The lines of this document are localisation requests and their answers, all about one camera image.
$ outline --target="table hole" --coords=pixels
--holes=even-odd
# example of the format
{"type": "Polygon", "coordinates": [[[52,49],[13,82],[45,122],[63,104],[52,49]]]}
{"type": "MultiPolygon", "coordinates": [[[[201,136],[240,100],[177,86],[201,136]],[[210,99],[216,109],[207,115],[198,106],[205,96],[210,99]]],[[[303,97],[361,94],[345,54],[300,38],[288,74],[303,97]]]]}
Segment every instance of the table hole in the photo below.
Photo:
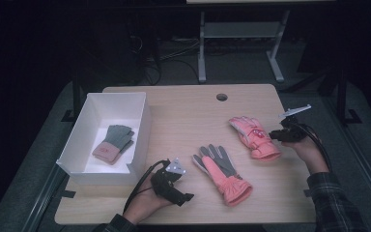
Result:
{"type": "Polygon", "coordinates": [[[216,99],[219,100],[220,102],[225,102],[228,99],[228,96],[225,94],[217,94],[216,99]]]}

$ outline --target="open box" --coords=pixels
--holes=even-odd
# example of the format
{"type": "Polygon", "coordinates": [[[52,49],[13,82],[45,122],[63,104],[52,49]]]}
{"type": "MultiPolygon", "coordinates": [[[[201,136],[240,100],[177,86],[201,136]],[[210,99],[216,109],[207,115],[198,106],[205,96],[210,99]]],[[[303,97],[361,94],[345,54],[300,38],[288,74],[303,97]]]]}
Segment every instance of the open box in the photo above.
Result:
{"type": "Polygon", "coordinates": [[[80,185],[135,185],[144,174],[151,125],[146,93],[90,93],[56,163],[80,185]],[[113,165],[92,155],[110,125],[134,132],[113,165]]]}

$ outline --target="plaid sleeve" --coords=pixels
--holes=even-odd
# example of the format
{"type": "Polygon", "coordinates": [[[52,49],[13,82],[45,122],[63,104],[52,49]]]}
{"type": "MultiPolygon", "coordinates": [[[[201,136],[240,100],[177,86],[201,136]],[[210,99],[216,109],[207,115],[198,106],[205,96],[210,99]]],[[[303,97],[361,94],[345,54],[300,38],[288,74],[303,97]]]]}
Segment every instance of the plaid sleeve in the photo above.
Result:
{"type": "Polygon", "coordinates": [[[368,231],[357,206],[348,200],[334,174],[315,173],[307,182],[315,204],[317,231],[368,231]]]}

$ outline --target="hand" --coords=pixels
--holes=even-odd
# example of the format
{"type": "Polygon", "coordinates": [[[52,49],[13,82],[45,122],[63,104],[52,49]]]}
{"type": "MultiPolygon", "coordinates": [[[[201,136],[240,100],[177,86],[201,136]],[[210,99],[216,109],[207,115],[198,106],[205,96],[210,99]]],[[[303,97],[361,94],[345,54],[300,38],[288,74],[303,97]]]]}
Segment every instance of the hand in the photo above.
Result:
{"type": "Polygon", "coordinates": [[[309,173],[329,172],[327,163],[312,139],[306,136],[300,142],[281,142],[282,146],[294,149],[308,167],[309,173]]]}
{"type": "Polygon", "coordinates": [[[132,199],[123,213],[123,217],[135,225],[151,216],[155,211],[173,204],[155,194],[151,182],[153,175],[154,173],[151,173],[147,177],[138,190],[139,193],[132,199]]]}

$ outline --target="glove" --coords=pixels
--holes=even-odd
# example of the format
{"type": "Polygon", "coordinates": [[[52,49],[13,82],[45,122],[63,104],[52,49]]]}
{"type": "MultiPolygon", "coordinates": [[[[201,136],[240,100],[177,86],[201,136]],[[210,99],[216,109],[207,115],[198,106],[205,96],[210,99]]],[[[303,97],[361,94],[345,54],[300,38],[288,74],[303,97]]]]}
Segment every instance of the glove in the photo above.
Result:
{"type": "Polygon", "coordinates": [[[237,173],[223,147],[201,147],[200,156],[193,155],[194,163],[213,179],[227,206],[236,206],[248,198],[253,187],[237,173]]]}
{"type": "Polygon", "coordinates": [[[93,156],[109,164],[114,164],[123,151],[132,144],[131,128],[121,125],[109,126],[107,135],[93,151],[93,156]]]}
{"type": "Polygon", "coordinates": [[[262,161],[279,158],[281,153],[255,118],[234,117],[230,124],[238,131],[241,142],[251,149],[251,156],[262,161]]]}

